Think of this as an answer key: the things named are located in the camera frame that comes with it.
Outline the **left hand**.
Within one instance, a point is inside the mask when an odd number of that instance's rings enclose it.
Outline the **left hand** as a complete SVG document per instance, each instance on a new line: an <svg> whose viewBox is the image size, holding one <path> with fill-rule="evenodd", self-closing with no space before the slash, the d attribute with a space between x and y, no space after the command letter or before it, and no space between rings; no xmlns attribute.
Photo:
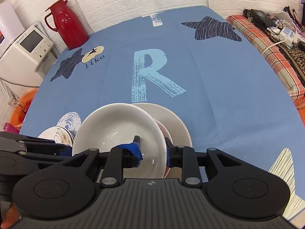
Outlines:
<svg viewBox="0 0 305 229"><path fill-rule="evenodd" d="M14 203L1 201L1 228L11 228L20 220L20 214Z"/></svg>

